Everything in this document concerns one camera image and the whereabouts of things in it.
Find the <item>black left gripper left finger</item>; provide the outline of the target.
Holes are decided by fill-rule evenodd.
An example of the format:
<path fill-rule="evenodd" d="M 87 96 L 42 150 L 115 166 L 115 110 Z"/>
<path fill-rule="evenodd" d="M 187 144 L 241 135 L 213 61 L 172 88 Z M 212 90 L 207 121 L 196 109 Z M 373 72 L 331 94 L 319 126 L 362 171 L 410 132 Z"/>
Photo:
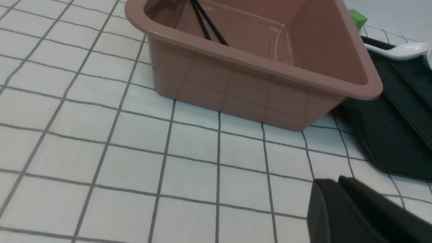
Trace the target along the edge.
<path fill-rule="evenodd" d="M 331 179 L 315 179 L 307 211 L 311 243 L 387 243 L 347 192 Z"/>

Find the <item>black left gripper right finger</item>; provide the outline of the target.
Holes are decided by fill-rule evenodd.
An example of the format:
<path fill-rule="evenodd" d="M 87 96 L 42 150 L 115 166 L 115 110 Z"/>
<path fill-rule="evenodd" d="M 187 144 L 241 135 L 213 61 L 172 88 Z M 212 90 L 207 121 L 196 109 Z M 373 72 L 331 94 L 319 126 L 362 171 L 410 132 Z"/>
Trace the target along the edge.
<path fill-rule="evenodd" d="M 369 224 L 389 243 L 430 243 L 431 224 L 406 211 L 355 178 L 340 176 L 338 183 Z"/>

